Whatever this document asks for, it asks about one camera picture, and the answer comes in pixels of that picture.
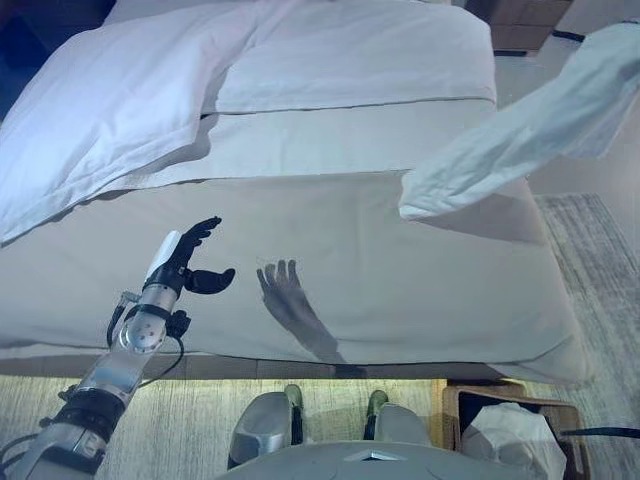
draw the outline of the black strap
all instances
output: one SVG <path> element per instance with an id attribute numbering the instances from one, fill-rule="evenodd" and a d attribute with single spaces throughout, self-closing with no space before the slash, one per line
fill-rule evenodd
<path id="1" fill-rule="evenodd" d="M 148 303 L 139 303 L 127 312 L 127 316 L 125 317 L 124 321 L 126 322 L 138 312 L 150 313 L 152 315 L 155 315 L 156 317 L 162 318 L 165 322 L 171 318 L 171 312 L 166 311 L 164 308 L 150 305 Z"/>
<path id="2" fill-rule="evenodd" d="M 562 435 L 605 435 L 608 437 L 640 438 L 640 430 L 637 428 L 600 427 L 583 428 L 581 430 L 569 430 Z"/>

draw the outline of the black cable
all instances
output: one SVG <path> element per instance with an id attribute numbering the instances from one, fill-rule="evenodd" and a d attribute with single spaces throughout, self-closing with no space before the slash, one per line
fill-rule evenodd
<path id="1" fill-rule="evenodd" d="M 180 361 L 184 358 L 184 343 L 182 343 L 182 339 L 177 338 L 177 337 L 170 337 L 170 338 L 173 338 L 176 342 L 178 342 L 178 345 L 180 346 L 180 354 L 178 355 L 178 359 L 175 362 L 173 362 L 167 369 L 165 369 L 164 372 L 162 372 L 157 377 L 152 378 L 151 380 L 147 380 L 146 382 L 142 382 L 138 386 L 138 388 L 146 387 L 147 385 L 151 385 L 156 380 L 160 380 L 162 377 L 164 377 L 166 374 L 168 374 L 171 370 L 176 368 L 178 366 L 178 364 L 180 363 Z"/>
<path id="2" fill-rule="evenodd" d="M 15 440 L 11 440 L 9 443 L 7 443 L 4 447 L 0 449 L 0 480 L 5 480 L 7 478 L 5 474 L 5 471 L 7 470 L 7 468 L 9 468 L 11 465 L 16 463 L 22 457 L 24 457 L 24 452 L 17 453 L 5 462 L 4 457 L 7 456 L 7 453 L 9 452 L 9 450 L 11 450 L 13 447 L 20 445 L 21 443 L 33 440 L 37 436 L 38 434 L 32 433 L 31 435 L 18 437 Z"/>
<path id="3" fill-rule="evenodd" d="M 118 320 L 120 320 L 120 317 L 122 316 L 122 312 L 124 312 L 124 307 L 118 305 L 113 310 L 113 315 L 111 315 L 111 321 L 109 322 L 109 326 L 107 327 L 107 345 L 109 346 L 109 348 L 111 348 L 111 344 L 113 343 L 113 331 L 118 324 Z"/>
<path id="4" fill-rule="evenodd" d="M 4 462 L 4 457 L 7 456 L 7 453 L 13 447 L 20 445 L 23 442 L 28 442 L 29 440 L 33 440 L 37 436 L 38 436 L 37 433 L 32 433 L 31 435 L 25 435 L 23 437 L 18 437 L 15 440 L 11 440 L 9 443 L 7 443 L 4 447 L 0 449 L 0 463 Z"/>
<path id="5" fill-rule="evenodd" d="M 9 460 L 7 460 L 2 465 L 0 465 L 0 480 L 6 480 L 7 474 L 4 472 L 7 470 L 7 468 L 9 468 L 11 465 L 16 463 L 17 461 L 19 461 L 22 457 L 24 457 L 24 454 L 25 452 L 16 453 L 13 457 L 11 457 Z"/>
<path id="6" fill-rule="evenodd" d="M 638 430 L 637 428 L 620 427 L 583 428 L 582 430 L 569 430 L 566 432 L 562 432 L 562 435 L 605 435 L 609 437 L 640 438 L 640 430 Z"/>

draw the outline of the pillowcase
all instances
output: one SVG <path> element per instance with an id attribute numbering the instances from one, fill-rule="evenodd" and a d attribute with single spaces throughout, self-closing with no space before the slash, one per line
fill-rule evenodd
<path id="1" fill-rule="evenodd" d="M 250 4 L 193 7 L 80 33 L 0 128 L 0 241 L 192 143 L 208 80 L 256 31 Z"/>

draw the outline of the robotic hand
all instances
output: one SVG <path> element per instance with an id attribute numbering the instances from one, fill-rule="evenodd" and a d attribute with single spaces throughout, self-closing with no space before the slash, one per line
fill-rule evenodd
<path id="1" fill-rule="evenodd" d="M 92 478 L 102 463 L 106 446 L 118 420 L 140 387 L 145 365 L 166 336 L 180 340 L 190 319 L 173 306 L 182 289 L 215 294 L 226 289 L 235 276 L 191 271 L 194 249 L 220 224 L 218 217 L 194 225 L 185 234 L 171 232 L 147 272 L 140 296 L 123 293 L 107 331 L 109 353 L 102 356 L 77 386 L 61 395 L 66 401 L 60 412 L 32 441 L 11 479 Z M 126 304 L 137 301 L 128 312 L 116 339 L 113 331 Z"/>

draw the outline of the bed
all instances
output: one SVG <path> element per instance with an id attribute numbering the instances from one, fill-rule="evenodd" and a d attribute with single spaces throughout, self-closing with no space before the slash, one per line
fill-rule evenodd
<path id="1" fill-rule="evenodd" d="M 106 24 L 172 8 L 119 0 Z M 344 363 L 580 381 L 580 330 L 524 180 L 430 221 L 398 215 L 402 175 L 494 112 L 490 99 L 452 98 L 206 115 L 193 144 L 3 246 L 0 358 L 101 348 L 105 318 L 139 290 L 164 235 L 216 214 L 193 263 L 238 274 L 221 295 L 181 299 L 189 351 L 319 362 L 270 317 L 256 277 L 295 259 Z"/>

